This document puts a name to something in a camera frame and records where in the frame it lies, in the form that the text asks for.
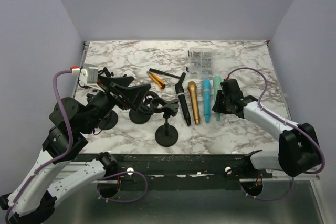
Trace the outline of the green microphone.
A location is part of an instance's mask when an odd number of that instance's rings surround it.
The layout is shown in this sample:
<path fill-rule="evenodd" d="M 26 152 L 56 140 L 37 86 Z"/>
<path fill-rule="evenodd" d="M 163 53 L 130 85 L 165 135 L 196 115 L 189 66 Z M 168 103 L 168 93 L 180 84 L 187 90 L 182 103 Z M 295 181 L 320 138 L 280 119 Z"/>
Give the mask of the green microphone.
<path fill-rule="evenodd" d="M 214 102 L 216 102 L 217 92 L 221 90 L 221 83 L 222 79 L 220 75 L 216 75 L 213 77 L 213 88 L 214 88 Z M 216 121 L 219 122 L 221 120 L 220 113 L 215 112 Z"/>

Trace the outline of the blue toy microphone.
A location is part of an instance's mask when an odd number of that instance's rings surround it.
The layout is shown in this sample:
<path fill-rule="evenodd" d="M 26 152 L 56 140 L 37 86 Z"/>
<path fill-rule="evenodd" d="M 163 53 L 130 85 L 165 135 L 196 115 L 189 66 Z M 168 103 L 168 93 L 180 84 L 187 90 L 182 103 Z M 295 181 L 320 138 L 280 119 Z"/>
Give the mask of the blue toy microphone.
<path fill-rule="evenodd" d="M 210 122 L 211 117 L 211 83 L 208 79 L 204 79 L 202 83 L 204 119 L 206 123 Z"/>

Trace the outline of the black round-base shock-mount stand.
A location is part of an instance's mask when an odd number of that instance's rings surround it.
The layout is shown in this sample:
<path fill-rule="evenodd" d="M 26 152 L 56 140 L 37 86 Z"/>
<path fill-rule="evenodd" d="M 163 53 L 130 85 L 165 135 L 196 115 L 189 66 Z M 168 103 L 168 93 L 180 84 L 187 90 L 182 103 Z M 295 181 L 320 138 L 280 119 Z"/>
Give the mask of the black round-base shock-mount stand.
<path fill-rule="evenodd" d="M 148 91 L 138 109 L 136 111 L 132 109 L 129 111 L 130 120 L 135 124 L 146 123 L 153 115 L 153 112 L 150 110 L 150 103 L 157 97 L 158 95 L 155 92 Z"/>

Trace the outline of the black tripod shock-mount stand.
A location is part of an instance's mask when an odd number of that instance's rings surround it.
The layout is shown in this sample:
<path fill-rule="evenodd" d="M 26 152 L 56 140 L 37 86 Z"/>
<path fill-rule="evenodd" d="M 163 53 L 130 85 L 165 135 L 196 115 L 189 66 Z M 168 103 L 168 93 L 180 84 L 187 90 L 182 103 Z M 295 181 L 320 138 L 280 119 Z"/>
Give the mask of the black tripod shock-mount stand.
<path fill-rule="evenodd" d="M 104 67 L 104 68 L 101 69 L 101 70 L 98 70 L 98 75 L 103 75 L 103 76 L 106 76 L 106 77 L 115 77 L 115 76 L 114 76 L 114 73 L 113 73 L 113 72 L 110 72 L 110 71 L 108 70 L 108 68 L 106 68 L 106 67 Z M 83 84 L 81 81 L 79 81 L 79 80 L 78 80 L 78 84 L 79 84 L 80 87 L 85 88 L 85 89 L 89 89 L 89 88 L 91 88 L 91 87 L 88 87 L 88 86 L 84 85 L 84 84 Z M 101 88 L 102 83 L 101 83 L 100 81 L 98 81 L 97 84 L 98 84 L 98 86 L 99 86 L 99 88 L 100 88 L 100 89 L 98 89 L 98 90 L 103 90 L 103 89 Z"/>

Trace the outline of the black clip microphone stand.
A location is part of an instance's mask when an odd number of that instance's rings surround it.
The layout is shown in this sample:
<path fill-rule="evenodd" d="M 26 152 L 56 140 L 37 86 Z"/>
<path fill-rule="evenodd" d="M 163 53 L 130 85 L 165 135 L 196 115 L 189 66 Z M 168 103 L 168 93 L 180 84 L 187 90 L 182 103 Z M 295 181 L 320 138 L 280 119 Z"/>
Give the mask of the black clip microphone stand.
<path fill-rule="evenodd" d="M 116 126 L 118 115 L 113 111 L 116 103 L 111 95 L 98 91 L 96 94 L 88 93 L 86 100 L 87 107 L 94 112 L 95 118 L 98 118 L 97 123 L 94 123 L 94 128 L 110 130 Z"/>

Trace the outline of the gold microphone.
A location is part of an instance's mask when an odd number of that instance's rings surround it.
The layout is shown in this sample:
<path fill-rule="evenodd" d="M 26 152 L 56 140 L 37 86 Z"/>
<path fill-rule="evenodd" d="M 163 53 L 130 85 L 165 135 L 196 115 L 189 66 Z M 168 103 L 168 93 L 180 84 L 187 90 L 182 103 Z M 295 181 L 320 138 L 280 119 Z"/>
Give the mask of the gold microphone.
<path fill-rule="evenodd" d="M 201 123 L 201 117 L 199 114 L 199 107 L 198 107 L 197 85 L 194 81 L 190 81 L 188 83 L 188 91 L 190 93 L 194 121 L 196 125 L 199 125 Z"/>

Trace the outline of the black microphone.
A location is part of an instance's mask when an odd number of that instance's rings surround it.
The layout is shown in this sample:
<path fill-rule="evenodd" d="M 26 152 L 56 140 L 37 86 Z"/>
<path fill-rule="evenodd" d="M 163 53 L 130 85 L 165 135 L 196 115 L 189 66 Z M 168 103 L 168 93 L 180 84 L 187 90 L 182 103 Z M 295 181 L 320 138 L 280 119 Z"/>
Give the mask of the black microphone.
<path fill-rule="evenodd" d="M 185 120 L 187 126 L 191 126 L 191 116 L 190 116 L 188 106 L 187 106 L 187 103 L 186 103 L 184 88 L 183 88 L 181 83 L 177 83 L 175 85 L 175 92 L 176 92 L 176 95 L 177 95 L 177 97 L 180 101 L 180 105 L 181 105 L 184 120 Z"/>

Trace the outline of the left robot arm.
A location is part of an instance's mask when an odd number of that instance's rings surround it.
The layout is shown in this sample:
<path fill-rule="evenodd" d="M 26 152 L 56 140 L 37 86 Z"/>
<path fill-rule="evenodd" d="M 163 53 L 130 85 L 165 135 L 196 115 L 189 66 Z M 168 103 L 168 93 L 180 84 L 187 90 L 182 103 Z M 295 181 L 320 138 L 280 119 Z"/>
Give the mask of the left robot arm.
<path fill-rule="evenodd" d="M 151 86 L 130 86 L 133 80 L 131 76 L 99 76 L 98 92 L 87 105 L 56 94 L 57 104 L 49 116 L 54 127 L 49 130 L 37 161 L 17 189 L 1 196 L 6 223 L 43 223 L 72 192 L 96 179 L 112 179 L 118 175 L 118 162 L 111 154 L 103 152 L 84 169 L 54 182 L 88 144 L 85 135 L 94 133 L 115 106 L 122 110 L 136 110 L 140 106 Z"/>

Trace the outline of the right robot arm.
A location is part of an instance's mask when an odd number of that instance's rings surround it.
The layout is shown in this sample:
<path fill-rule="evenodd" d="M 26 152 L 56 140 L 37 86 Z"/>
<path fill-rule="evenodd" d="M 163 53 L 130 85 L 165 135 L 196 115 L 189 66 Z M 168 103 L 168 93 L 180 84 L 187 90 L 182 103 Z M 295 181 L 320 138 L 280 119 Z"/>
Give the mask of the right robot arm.
<path fill-rule="evenodd" d="M 260 170 L 273 169 L 296 177 L 310 169 L 322 165 L 322 154 L 318 151 L 318 140 L 312 125 L 287 121 L 282 116 L 270 114 L 260 107 L 259 100 L 251 95 L 244 96 L 237 80 L 221 82 L 213 111 L 233 114 L 253 122 L 278 141 L 276 151 L 255 151 L 248 161 L 241 165 L 242 173 L 255 177 Z"/>

